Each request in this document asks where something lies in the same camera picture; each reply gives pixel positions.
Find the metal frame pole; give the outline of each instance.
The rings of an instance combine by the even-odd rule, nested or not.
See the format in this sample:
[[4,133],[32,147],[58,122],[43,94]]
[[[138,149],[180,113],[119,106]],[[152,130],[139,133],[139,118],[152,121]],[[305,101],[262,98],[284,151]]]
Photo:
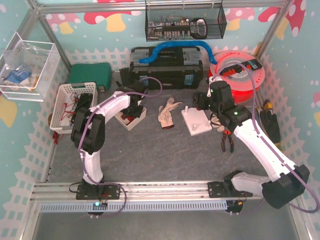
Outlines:
[[[161,0],[151,1],[153,5],[192,5],[221,3],[221,0]],[[225,8],[283,7],[287,0],[224,0]],[[40,14],[66,14],[113,11],[144,11],[145,1],[131,2],[91,2],[74,4],[38,4]]]
[[44,30],[44,32],[46,33],[47,37],[50,39],[50,41],[52,43],[55,43],[56,48],[59,51],[59,54],[61,56],[62,61],[64,62],[65,66],[67,67],[67,69],[70,71],[71,70],[71,64],[62,48],[62,46],[60,45],[56,35],[54,34],[54,32],[52,31],[51,27],[49,26],[49,24],[47,23],[45,17],[43,15],[39,16],[39,22]]
[[[39,13],[36,9],[30,9],[28,13],[26,14],[22,24],[16,31],[22,39],[27,39],[31,33],[31,31],[34,29],[37,20],[39,18]],[[6,50],[12,50],[17,45],[20,38],[15,34],[11,41],[9,42],[8,46],[6,47]],[[5,66],[5,61],[3,56],[0,55],[0,70]]]
[[275,19],[273,20],[268,32],[264,36],[262,44],[261,44],[261,46],[260,46],[260,48],[259,48],[259,50],[258,50],[258,52],[256,54],[256,56],[258,58],[261,58],[262,55],[265,53],[265,51],[268,49],[268,47],[269,47],[269,45],[270,45],[270,43],[271,43],[271,41],[272,41],[277,29],[279,27],[279,25],[281,24],[282,20],[287,15],[287,13],[288,13],[288,11],[289,11],[289,9],[290,9],[290,7],[291,7],[293,2],[294,2],[294,0],[287,0],[286,4],[284,5],[284,7],[282,7],[278,11],[278,13],[277,13]]

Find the black wire basket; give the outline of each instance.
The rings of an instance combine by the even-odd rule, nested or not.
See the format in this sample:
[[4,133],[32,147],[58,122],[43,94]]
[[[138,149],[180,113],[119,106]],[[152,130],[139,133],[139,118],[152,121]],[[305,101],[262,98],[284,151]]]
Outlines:
[[226,26],[222,2],[160,5],[145,1],[147,42],[222,39]]

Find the work glove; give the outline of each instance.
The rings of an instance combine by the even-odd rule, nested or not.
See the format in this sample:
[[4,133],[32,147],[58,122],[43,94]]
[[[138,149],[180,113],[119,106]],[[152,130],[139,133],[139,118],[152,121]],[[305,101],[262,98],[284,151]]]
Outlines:
[[158,121],[161,123],[162,129],[171,129],[175,126],[174,122],[172,121],[172,116],[170,111],[178,107],[178,105],[182,104],[182,102],[174,103],[174,101],[175,99],[173,97],[170,97],[166,102],[165,107],[164,106],[159,107]]
[[219,119],[213,113],[211,113],[210,120],[211,120],[211,126],[216,128],[218,132],[221,133],[226,129],[223,125],[221,125]]

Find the cable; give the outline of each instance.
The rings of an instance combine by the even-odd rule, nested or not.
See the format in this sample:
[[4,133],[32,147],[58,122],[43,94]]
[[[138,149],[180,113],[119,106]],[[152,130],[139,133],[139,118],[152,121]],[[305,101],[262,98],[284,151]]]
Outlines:
[[148,95],[148,94],[144,94],[144,93],[140,93],[140,92],[134,92],[134,91],[131,91],[131,92],[122,92],[118,95],[112,95],[112,97],[108,98],[107,100],[103,101],[102,103],[100,103],[99,105],[97,105],[96,109],[91,113],[91,115],[89,116],[88,120],[86,121],[86,124],[85,124],[85,127],[84,127],[84,130],[83,130],[83,134],[81,136],[81,139],[80,139],[80,142],[79,142],[79,147],[78,147],[78,152],[80,153],[80,157],[81,157],[81,161],[82,161],[82,168],[83,168],[83,172],[84,174],[87,176],[87,178],[92,182],[94,183],[95,185],[100,185],[100,186],[103,186],[103,185],[112,185],[112,186],[116,186],[116,187],[119,187],[121,189],[121,191],[124,193],[124,203],[122,205],[122,207],[117,211],[117,212],[114,212],[112,214],[109,214],[109,215],[104,215],[104,217],[114,217],[118,214],[120,214],[122,212],[122,210],[126,207],[126,204],[127,204],[127,193],[124,189],[124,187],[121,185],[121,184],[118,184],[118,183],[115,183],[115,182],[96,182],[95,180],[93,180],[91,178],[91,176],[88,174],[88,171],[87,171],[87,168],[86,168],[86,164],[85,164],[85,161],[86,161],[86,158],[85,158],[85,151],[83,151],[81,149],[83,143],[84,143],[84,139],[85,139],[85,136],[87,134],[87,131],[88,131],[88,128],[89,128],[89,125],[91,123],[91,120],[92,118],[94,117],[94,115],[96,114],[96,112],[101,109],[103,106],[105,106],[107,103],[111,102],[112,100],[116,99],[116,98],[119,98],[121,96],[124,96],[124,95],[140,95],[140,96],[144,96],[144,97],[149,97],[149,98],[154,98],[154,97],[157,97],[159,96],[161,93],[162,93],[162,90],[163,90],[163,86],[162,86],[162,83],[156,79],[155,77],[151,77],[151,76],[147,76],[147,77],[144,77],[142,79],[140,79],[140,81],[143,81],[145,79],[152,79],[152,80],[155,80],[157,81],[159,84],[160,84],[160,91],[157,93],[157,94],[153,94],[153,95]]
[[[246,72],[249,74],[250,76],[250,79],[251,79],[251,83],[252,83],[252,89],[254,89],[253,91],[253,101],[252,101],[252,109],[253,111],[255,110],[255,107],[256,107],[256,86],[255,86],[255,81],[254,81],[254,77],[252,76],[251,72],[249,71],[249,69],[244,66],[242,63],[239,63],[239,62],[236,62],[236,61],[233,61],[233,62],[229,62],[227,63],[226,65],[224,65],[213,77],[212,79],[215,79],[219,74],[220,72],[222,72],[222,70],[226,67],[229,67],[229,66],[232,66],[232,65],[239,65],[241,67],[243,67]],[[255,116],[255,113],[252,114],[252,122],[253,122],[253,127],[254,127],[254,130],[256,131],[257,134],[260,133],[258,127],[257,127],[257,123],[256,123],[256,116]],[[297,209],[301,212],[304,212],[304,213],[308,213],[308,214],[314,214],[314,213],[317,213],[319,210],[320,210],[320,201],[317,197],[317,195],[315,194],[315,192],[309,187],[308,184],[305,183],[305,181],[303,181],[301,179],[301,177],[289,166],[285,163],[285,161],[282,159],[282,157],[272,148],[272,146],[267,142],[267,140],[263,137],[263,136],[260,136],[260,139],[264,142],[264,144],[273,152],[273,154],[275,154],[275,156],[279,159],[279,161],[292,173],[292,175],[294,175],[294,177],[308,190],[308,192],[311,194],[311,196],[314,198],[315,200],[315,203],[316,203],[316,206],[315,206],[315,209],[313,210],[307,210],[307,209],[303,209],[303,208],[300,208],[296,205],[293,205],[292,203],[288,203],[291,207],[293,207],[294,209]]]
[[82,184],[82,182],[75,182],[75,183],[71,183],[70,186],[69,186],[69,192],[73,193],[73,194],[76,194],[77,191],[72,191],[70,188],[73,186],[73,185],[76,185],[76,184]]
[[115,83],[118,85],[118,87],[122,87],[122,84],[111,74],[111,77],[113,78],[113,80],[115,81]]

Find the pink mushroom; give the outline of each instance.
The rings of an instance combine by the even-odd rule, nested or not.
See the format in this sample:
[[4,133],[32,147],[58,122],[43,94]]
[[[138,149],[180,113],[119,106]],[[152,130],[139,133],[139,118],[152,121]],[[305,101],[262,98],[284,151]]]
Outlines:
[[[295,0],[291,5],[289,12],[283,19],[279,28],[276,31],[276,36],[283,40],[285,37],[285,30],[290,24],[292,35],[296,37],[301,29],[302,23],[304,21],[306,11],[306,0]],[[260,22],[267,22],[273,20],[278,12],[277,7],[269,7],[258,17]]]
[[258,20],[262,23],[273,21],[278,11],[279,11],[279,8],[276,6],[268,7],[265,11],[263,11],[259,15]]
[[45,18],[53,31],[57,32],[59,26],[62,34],[72,34],[74,32],[69,23],[81,23],[81,20],[75,13],[47,14]]
[[[95,0],[95,3],[112,2],[134,2],[134,0]],[[108,32],[122,32],[126,25],[121,18],[121,14],[138,16],[141,11],[112,11],[112,12],[87,12],[84,14],[84,21],[88,24],[98,24],[104,20],[107,22],[106,30]]]
[[243,8],[229,8],[225,11],[225,18],[228,22],[226,27],[227,31],[235,31],[240,28],[240,20],[253,20],[255,19],[255,10],[252,7]]
[[[320,92],[314,93],[313,101],[318,107],[320,107]],[[318,126],[320,127],[320,111],[314,113],[314,120],[316,121],[316,124],[318,124]]]
[[315,92],[314,93],[313,101],[318,107],[320,107],[320,92]]

